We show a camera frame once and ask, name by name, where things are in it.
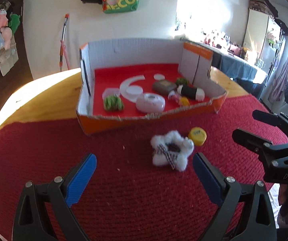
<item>cardboard box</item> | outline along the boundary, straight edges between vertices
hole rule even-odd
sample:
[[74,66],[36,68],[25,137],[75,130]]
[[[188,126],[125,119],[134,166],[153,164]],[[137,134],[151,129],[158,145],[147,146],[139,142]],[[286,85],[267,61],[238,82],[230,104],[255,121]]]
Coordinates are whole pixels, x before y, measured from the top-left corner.
[[[179,40],[127,38],[94,41],[83,45],[80,48],[83,85],[77,105],[77,116],[84,133],[89,135],[133,124],[204,112],[217,113],[227,92],[210,79],[212,56],[211,50]],[[173,78],[176,75],[187,78],[194,87],[205,91],[205,101],[191,101],[191,105],[180,107],[167,102],[166,97],[164,112],[145,115],[136,112],[134,101],[131,102],[121,95],[125,104],[124,112],[109,113],[103,110],[101,96],[106,85],[121,85],[120,81],[124,78],[137,75],[137,81],[141,80],[145,85],[144,92],[150,92],[147,90],[150,90],[151,76],[154,72],[163,72],[165,77]]]

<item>pink plush toy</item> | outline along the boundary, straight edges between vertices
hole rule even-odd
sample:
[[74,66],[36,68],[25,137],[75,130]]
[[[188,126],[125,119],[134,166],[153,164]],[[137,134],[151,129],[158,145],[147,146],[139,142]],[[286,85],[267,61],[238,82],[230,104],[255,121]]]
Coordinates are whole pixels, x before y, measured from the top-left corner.
[[4,38],[5,41],[4,49],[7,51],[10,49],[10,40],[12,37],[12,31],[9,27],[1,27],[0,32],[2,33],[2,37]]
[[4,9],[0,10],[0,28],[8,26],[7,12]]

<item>brown soap bar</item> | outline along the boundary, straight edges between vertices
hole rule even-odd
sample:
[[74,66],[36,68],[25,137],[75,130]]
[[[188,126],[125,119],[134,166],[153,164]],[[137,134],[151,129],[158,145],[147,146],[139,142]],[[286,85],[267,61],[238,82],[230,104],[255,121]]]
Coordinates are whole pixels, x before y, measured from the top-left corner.
[[161,95],[168,95],[171,91],[176,89],[177,85],[168,80],[161,80],[153,83],[153,90]]

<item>black and white roll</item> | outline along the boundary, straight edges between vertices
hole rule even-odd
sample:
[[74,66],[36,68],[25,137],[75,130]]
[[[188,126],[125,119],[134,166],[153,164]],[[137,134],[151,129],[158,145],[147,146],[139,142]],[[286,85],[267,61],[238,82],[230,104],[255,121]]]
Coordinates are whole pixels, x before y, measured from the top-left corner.
[[187,85],[180,85],[177,88],[177,92],[185,97],[188,97],[192,100],[203,101],[205,98],[204,90],[200,88],[192,88]]

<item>white circle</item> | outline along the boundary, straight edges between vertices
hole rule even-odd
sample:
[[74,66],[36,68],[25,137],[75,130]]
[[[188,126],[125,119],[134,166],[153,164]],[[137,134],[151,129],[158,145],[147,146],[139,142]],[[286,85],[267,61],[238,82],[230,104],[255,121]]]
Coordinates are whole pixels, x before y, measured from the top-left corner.
[[132,85],[126,89],[126,93],[132,96],[138,96],[143,93],[143,88],[141,86]]
[[156,73],[154,74],[154,79],[157,81],[161,81],[165,79],[165,76],[163,74]]

